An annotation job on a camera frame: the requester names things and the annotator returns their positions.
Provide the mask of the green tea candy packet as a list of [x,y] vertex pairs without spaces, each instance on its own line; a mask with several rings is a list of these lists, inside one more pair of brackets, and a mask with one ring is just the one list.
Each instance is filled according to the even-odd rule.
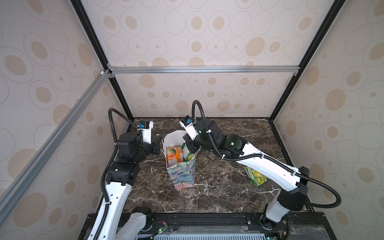
[[195,154],[193,154],[187,147],[186,143],[183,143],[182,145],[182,152],[183,152],[183,162],[189,162],[195,157]]

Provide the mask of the large orange snack packet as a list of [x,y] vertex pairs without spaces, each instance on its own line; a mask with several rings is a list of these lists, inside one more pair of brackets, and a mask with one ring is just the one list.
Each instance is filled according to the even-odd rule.
[[184,161],[183,150],[181,146],[166,148],[167,166],[171,167]]

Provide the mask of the white paper bag colourful print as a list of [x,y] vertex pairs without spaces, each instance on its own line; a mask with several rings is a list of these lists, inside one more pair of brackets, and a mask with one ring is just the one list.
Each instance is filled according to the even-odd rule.
[[167,134],[162,140],[162,152],[166,158],[166,168],[176,190],[192,188],[195,186],[196,158],[201,151],[199,150],[196,152],[195,157],[189,162],[178,163],[171,167],[167,166],[166,148],[182,146],[183,143],[185,143],[185,140],[183,139],[185,134],[187,134],[186,131],[176,130]]

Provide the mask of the yellow green Fox's packet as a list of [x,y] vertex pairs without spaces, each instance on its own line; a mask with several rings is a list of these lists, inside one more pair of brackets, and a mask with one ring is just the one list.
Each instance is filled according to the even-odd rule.
[[262,175],[261,173],[257,172],[256,170],[250,167],[245,167],[245,170],[252,184],[256,187],[259,187],[260,185],[270,180],[266,176]]

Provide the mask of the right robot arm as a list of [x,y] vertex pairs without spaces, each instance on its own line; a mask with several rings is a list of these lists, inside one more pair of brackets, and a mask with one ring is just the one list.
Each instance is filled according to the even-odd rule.
[[[310,170],[286,165],[257,149],[245,138],[236,134],[224,135],[217,123],[205,116],[204,109],[198,100],[192,103],[192,115],[180,122],[186,130],[183,137],[191,153],[202,149],[213,153],[218,158],[237,162],[261,173],[280,186],[277,196],[266,206],[263,222],[278,223],[291,211],[300,211],[303,206],[332,209],[338,207],[341,195],[329,185],[310,177]],[[307,202],[308,186],[313,183],[332,193],[336,200],[331,204],[315,204]]]

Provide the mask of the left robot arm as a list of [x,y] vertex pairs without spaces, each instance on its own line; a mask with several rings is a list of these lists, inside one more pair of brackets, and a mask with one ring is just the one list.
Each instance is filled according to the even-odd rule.
[[[117,135],[113,114],[126,120],[136,131]],[[114,139],[113,154],[102,174],[102,205],[94,226],[88,236],[90,240],[134,240],[139,232],[152,228],[153,214],[147,207],[136,207],[126,223],[119,227],[125,202],[132,191],[140,164],[149,155],[161,153],[162,136],[152,135],[151,121],[140,121],[135,125],[114,108],[108,110]]]

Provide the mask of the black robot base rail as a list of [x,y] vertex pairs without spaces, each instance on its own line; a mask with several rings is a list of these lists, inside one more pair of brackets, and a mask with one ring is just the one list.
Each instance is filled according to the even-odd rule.
[[324,213],[289,213],[278,223],[261,213],[152,213],[136,207],[123,213],[117,230],[130,217],[143,217],[144,230],[133,240],[334,240],[336,236]]

